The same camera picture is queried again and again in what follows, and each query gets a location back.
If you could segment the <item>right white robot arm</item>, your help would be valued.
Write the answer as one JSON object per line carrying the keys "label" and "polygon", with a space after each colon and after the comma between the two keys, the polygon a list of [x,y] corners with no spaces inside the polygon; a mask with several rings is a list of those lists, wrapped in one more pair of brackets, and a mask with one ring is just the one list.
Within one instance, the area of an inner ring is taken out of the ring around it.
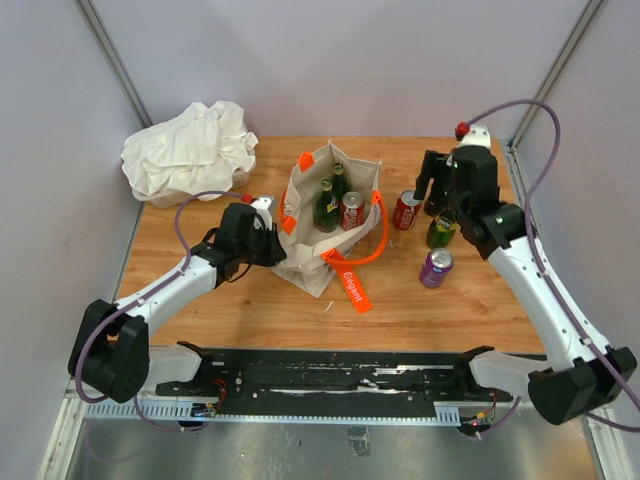
{"label": "right white robot arm", "polygon": [[452,377],[460,397],[474,400],[496,389],[530,401],[553,425],[618,397],[638,366],[634,354],[614,348],[586,319],[544,258],[524,210],[501,200],[497,159],[488,147],[426,151],[414,197],[434,212],[456,213],[463,238],[507,282],[545,347],[544,360],[490,346],[462,353]]}

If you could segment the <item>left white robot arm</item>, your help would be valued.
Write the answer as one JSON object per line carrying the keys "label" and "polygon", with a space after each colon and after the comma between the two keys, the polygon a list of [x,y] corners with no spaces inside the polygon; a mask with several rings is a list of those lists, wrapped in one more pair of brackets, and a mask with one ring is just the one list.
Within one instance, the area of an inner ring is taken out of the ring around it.
{"label": "left white robot arm", "polygon": [[219,226],[187,250],[162,277],[113,303],[98,299],[85,310],[68,371],[79,396],[125,403],[144,388],[170,382],[200,396],[217,384],[210,353],[188,342],[153,347],[152,336],[198,297],[231,283],[252,266],[274,267],[286,257],[272,218],[274,199],[232,203]]}

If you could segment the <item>purple soda can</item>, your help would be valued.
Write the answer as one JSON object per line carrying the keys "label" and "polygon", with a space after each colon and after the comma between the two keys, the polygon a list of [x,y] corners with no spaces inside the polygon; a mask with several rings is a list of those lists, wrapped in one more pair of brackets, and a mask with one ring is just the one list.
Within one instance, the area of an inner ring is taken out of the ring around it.
{"label": "purple soda can", "polygon": [[453,254],[446,248],[431,250],[422,265],[420,282],[427,288],[439,288],[454,265]]}

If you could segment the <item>canvas bag orange handles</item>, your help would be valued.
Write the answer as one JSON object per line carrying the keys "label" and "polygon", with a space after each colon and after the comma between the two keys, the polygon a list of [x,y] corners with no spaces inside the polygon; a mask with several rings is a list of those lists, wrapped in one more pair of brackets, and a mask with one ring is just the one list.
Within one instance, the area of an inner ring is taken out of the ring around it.
{"label": "canvas bag orange handles", "polygon": [[[345,168],[347,180],[363,196],[363,224],[324,233],[314,225],[313,203],[320,195],[321,181],[330,177],[336,163]],[[381,168],[380,162],[353,158],[333,143],[303,153],[290,173],[278,207],[278,235],[286,259],[273,268],[274,273],[315,298],[338,277],[355,310],[369,311],[372,303],[355,268],[379,258],[389,240],[387,208],[379,191]],[[378,225],[382,235],[376,249],[368,256],[351,259],[349,254],[356,244]]]}

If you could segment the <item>cola glass bottle red cap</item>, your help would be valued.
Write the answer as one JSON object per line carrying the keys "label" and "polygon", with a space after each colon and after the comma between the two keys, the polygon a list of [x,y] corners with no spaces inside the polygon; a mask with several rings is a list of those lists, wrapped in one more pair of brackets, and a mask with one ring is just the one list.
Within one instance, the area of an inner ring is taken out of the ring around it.
{"label": "cola glass bottle red cap", "polygon": [[443,210],[443,207],[435,202],[426,202],[424,205],[424,213],[428,216],[435,217]]}

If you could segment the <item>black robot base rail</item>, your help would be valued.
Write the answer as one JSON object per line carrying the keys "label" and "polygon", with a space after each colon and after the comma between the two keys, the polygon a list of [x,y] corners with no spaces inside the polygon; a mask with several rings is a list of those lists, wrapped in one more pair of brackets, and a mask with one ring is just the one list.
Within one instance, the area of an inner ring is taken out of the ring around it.
{"label": "black robot base rail", "polygon": [[213,349],[205,378],[156,386],[159,396],[199,399],[226,394],[226,417],[294,421],[436,420],[437,406],[511,401],[510,394],[465,390],[454,353]]}

